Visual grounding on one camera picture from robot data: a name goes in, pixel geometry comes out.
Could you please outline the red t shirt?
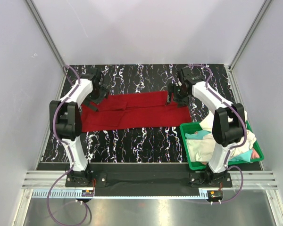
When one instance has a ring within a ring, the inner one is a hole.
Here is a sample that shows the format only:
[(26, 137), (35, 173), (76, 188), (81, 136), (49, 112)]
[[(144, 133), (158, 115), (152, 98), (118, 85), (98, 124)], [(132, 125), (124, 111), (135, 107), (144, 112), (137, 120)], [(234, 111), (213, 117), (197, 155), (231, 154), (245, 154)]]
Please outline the red t shirt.
[(82, 105), (82, 132), (177, 127), (192, 122), (189, 108), (166, 105), (167, 91), (111, 95), (94, 111)]

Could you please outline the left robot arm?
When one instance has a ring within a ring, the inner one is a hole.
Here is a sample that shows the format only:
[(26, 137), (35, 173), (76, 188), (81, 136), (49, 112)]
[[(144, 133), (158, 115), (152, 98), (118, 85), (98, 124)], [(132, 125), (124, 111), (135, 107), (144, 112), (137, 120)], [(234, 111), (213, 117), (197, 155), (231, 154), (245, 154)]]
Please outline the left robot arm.
[(96, 105), (108, 98), (109, 90), (100, 84), (102, 72), (99, 69), (92, 68), (89, 74), (79, 75), (74, 68), (67, 68), (74, 72), (76, 81), (60, 100), (50, 102), (50, 131), (63, 145), (70, 161), (67, 186), (89, 186), (95, 179), (83, 153), (80, 107), (84, 105), (97, 112)]

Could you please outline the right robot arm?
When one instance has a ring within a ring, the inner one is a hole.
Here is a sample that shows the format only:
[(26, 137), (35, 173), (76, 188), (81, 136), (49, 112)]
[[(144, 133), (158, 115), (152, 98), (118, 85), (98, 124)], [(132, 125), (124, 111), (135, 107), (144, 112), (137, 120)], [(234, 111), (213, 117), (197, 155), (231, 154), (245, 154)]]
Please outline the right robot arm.
[(179, 107), (188, 103), (189, 97), (199, 99), (213, 114), (212, 135), (216, 142), (212, 158), (206, 164), (204, 172), (195, 180), (193, 186), (219, 186), (229, 170), (230, 153), (234, 148), (245, 144), (247, 140), (246, 121), (242, 104), (233, 104), (209, 84), (210, 78), (195, 75), (191, 68), (184, 67), (177, 72), (177, 83), (167, 88), (166, 104), (177, 102)]

